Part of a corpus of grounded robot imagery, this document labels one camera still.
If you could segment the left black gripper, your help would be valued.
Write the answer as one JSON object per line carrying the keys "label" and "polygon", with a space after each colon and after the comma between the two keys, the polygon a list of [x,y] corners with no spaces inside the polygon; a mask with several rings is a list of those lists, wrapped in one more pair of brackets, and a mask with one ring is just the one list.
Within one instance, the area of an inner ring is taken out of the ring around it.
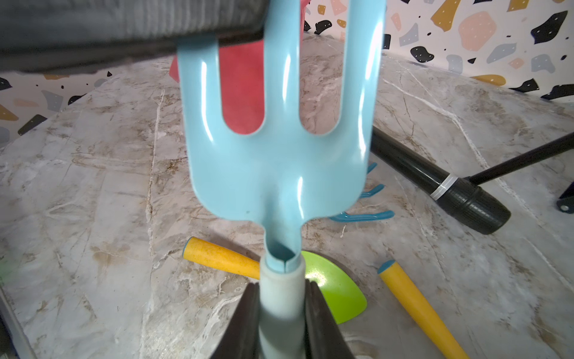
{"label": "left black gripper", "polygon": [[268,1],[2,1],[1,71],[92,73],[181,43],[262,39]]}

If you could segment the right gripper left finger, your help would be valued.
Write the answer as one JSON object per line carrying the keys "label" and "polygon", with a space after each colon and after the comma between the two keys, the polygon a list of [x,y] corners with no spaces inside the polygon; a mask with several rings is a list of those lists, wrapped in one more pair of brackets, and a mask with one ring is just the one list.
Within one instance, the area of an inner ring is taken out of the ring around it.
{"label": "right gripper left finger", "polygon": [[259,284],[248,284],[210,358],[259,358],[259,313]]}

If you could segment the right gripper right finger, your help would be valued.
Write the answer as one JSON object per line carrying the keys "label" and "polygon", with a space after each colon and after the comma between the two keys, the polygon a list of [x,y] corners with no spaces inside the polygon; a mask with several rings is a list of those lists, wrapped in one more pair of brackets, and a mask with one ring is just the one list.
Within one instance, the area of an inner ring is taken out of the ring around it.
{"label": "right gripper right finger", "polygon": [[305,283],[305,356],[354,359],[316,282]]}

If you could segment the green trowel yellow handle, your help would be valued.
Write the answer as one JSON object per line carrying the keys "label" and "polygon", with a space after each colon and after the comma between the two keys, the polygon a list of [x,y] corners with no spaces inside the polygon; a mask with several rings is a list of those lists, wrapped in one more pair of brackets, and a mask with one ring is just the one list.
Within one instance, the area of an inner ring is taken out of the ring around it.
{"label": "green trowel yellow handle", "polygon": [[[318,284],[337,324],[346,323],[366,310],[366,296],[342,269],[318,254],[309,251],[301,254],[306,263],[305,278]],[[257,261],[197,237],[188,240],[182,256],[202,266],[259,279]]]}

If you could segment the light blue fork white handle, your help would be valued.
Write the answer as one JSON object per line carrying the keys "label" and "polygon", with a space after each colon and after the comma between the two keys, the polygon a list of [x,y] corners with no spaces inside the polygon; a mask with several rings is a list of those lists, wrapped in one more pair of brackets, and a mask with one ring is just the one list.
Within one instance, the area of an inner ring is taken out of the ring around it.
{"label": "light blue fork white handle", "polygon": [[306,358],[302,227],[363,191],[384,41],[385,1],[351,1],[339,120],[315,135],[300,120],[300,5],[272,1],[264,30],[265,116],[249,136],[222,118],[218,42],[177,47],[190,178],[200,203],[264,230],[259,358]]}

